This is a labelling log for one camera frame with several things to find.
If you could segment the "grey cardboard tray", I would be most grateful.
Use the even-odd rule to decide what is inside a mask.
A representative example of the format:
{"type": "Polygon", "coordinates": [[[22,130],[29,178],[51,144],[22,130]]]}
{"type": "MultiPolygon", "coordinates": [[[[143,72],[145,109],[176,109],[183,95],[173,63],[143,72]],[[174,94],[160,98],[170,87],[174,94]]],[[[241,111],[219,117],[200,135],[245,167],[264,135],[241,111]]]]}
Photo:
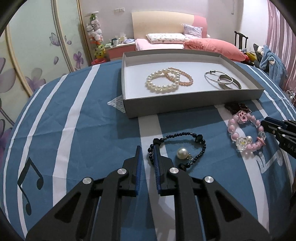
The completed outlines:
{"type": "Polygon", "coordinates": [[[129,118],[259,99],[264,87],[238,63],[180,49],[123,54],[123,105],[129,118]]]}

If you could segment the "pink bed with headboard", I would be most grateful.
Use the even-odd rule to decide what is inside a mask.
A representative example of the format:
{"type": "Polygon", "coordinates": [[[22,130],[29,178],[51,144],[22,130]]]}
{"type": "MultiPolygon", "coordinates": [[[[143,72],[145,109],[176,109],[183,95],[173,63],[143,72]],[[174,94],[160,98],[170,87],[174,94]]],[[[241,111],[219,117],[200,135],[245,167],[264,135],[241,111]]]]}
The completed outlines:
{"type": "Polygon", "coordinates": [[[184,34],[183,24],[202,27],[202,38],[211,38],[207,34],[208,25],[205,17],[172,11],[133,12],[132,25],[136,50],[184,49],[183,44],[151,44],[146,38],[150,33],[184,34]]]}

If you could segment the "red waste basket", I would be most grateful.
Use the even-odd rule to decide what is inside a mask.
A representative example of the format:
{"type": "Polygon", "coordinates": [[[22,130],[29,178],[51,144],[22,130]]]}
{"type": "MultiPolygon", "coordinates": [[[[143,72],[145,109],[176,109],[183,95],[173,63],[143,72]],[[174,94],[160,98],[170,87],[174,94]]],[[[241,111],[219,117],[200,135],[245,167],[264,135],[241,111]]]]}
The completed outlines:
{"type": "Polygon", "coordinates": [[[102,63],[107,63],[109,62],[110,60],[108,58],[98,58],[98,59],[95,59],[91,62],[92,66],[93,65],[97,65],[97,64],[102,64],[102,63]]]}

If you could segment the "floral sliding door wardrobe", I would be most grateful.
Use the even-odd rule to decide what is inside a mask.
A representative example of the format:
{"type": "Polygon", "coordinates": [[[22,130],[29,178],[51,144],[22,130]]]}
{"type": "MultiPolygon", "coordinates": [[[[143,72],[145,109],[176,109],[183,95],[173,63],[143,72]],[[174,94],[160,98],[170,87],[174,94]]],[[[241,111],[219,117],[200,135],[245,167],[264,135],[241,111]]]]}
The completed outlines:
{"type": "Polygon", "coordinates": [[[80,1],[26,1],[1,34],[1,131],[36,89],[89,64],[80,1]]]}

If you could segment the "plush toy tower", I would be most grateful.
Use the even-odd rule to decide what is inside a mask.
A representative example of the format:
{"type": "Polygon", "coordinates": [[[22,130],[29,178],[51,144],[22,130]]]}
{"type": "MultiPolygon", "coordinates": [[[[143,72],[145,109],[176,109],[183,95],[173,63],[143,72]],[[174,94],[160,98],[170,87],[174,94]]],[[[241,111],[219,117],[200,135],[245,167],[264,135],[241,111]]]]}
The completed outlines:
{"type": "Polygon", "coordinates": [[[101,25],[97,16],[98,13],[99,11],[93,11],[86,16],[88,18],[86,31],[92,60],[105,57],[105,47],[103,44],[104,40],[101,25]]]}

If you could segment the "dark wooden chair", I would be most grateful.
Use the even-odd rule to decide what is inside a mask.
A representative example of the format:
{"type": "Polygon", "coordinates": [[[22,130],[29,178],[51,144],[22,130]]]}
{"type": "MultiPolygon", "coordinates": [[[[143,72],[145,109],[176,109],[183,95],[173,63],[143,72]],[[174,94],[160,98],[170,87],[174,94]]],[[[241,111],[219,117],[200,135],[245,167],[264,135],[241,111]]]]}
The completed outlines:
{"type": "Polygon", "coordinates": [[[246,49],[248,37],[237,31],[234,31],[234,34],[234,45],[240,50],[246,49]]]}

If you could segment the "blue fleece garment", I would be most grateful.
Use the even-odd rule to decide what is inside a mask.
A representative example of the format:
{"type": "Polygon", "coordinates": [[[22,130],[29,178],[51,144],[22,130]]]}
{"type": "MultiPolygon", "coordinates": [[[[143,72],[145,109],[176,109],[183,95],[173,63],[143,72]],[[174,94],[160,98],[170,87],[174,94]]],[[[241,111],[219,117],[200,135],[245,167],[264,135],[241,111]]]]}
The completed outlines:
{"type": "Polygon", "coordinates": [[[269,78],[278,86],[287,79],[287,69],[281,59],[267,45],[263,46],[259,68],[268,71],[269,78]]]}

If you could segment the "folded salmon quilt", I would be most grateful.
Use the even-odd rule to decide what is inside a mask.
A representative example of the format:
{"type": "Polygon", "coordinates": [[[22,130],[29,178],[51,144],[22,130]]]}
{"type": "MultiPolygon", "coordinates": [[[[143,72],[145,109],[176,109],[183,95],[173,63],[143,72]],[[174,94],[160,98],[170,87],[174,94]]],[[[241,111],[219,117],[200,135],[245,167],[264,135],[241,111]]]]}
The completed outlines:
{"type": "Polygon", "coordinates": [[[242,62],[246,56],[233,44],[212,38],[190,39],[183,44],[185,49],[222,54],[230,60],[242,62]]]}

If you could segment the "pink curtain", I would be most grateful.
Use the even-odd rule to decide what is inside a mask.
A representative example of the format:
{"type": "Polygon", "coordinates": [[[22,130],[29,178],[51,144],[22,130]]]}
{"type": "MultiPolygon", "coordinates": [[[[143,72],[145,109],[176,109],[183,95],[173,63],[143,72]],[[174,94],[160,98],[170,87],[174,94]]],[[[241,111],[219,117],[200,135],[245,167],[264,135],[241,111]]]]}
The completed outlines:
{"type": "Polygon", "coordinates": [[[295,89],[295,34],[278,8],[268,1],[268,31],[266,44],[283,62],[287,79],[280,84],[281,89],[295,89]]]}

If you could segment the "blue white striped tablecloth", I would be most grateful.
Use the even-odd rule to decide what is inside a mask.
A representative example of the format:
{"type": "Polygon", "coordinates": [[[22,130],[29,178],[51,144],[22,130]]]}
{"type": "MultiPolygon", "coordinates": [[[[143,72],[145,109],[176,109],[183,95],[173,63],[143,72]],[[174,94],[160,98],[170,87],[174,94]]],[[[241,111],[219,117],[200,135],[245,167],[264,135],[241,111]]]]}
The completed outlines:
{"type": "Polygon", "coordinates": [[[114,107],[120,96],[121,61],[89,67],[36,91],[1,134],[1,208],[21,237],[84,177],[105,177],[137,146],[147,156],[154,138],[179,132],[206,141],[191,176],[212,176],[272,236],[287,229],[295,159],[273,135],[244,157],[230,140],[223,105],[129,119],[114,107]]]}

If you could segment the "white floral pillow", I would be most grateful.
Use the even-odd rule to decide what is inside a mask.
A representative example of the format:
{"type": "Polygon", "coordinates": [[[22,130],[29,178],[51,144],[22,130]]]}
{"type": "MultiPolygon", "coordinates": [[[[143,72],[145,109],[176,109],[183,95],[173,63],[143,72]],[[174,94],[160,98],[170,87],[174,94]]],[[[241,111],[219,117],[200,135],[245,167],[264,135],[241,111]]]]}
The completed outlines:
{"type": "Polygon", "coordinates": [[[151,44],[183,44],[189,40],[181,33],[150,33],[146,38],[151,44]]]}

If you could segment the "pink white nightstand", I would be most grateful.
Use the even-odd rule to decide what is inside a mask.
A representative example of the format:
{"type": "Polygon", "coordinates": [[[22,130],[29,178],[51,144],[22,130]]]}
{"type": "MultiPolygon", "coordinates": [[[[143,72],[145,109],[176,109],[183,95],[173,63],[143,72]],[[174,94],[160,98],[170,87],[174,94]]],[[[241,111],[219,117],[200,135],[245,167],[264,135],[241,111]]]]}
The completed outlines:
{"type": "Polygon", "coordinates": [[[135,41],[128,44],[121,43],[116,46],[106,44],[104,47],[107,62],[121,59],[125,52],[133,52],[136,50],[135,41]]]}

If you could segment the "wall power socket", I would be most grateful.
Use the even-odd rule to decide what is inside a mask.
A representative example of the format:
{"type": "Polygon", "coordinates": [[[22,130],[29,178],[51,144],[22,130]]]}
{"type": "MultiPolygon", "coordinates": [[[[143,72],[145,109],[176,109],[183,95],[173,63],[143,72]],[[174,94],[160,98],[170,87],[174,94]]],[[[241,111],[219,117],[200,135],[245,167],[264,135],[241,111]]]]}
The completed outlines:
{"type": "Polygon", "coordinates": [[[115,13],[125,12],[125,8],[117,8],[117,9],[114,9],[114,12],[115,13]]]}

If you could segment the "lilac square cushion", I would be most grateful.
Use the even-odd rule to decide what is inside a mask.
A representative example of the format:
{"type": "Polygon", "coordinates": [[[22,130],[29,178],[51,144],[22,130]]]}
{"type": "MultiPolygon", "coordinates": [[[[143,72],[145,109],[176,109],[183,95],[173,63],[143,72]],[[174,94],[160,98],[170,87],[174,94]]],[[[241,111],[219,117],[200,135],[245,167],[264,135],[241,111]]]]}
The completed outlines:
{"type": "Polygon", "coordinates": [[[188,24],[183,24],[184,35],[188,38],[202,38],[202,27],[194,27],[188,24]]]}

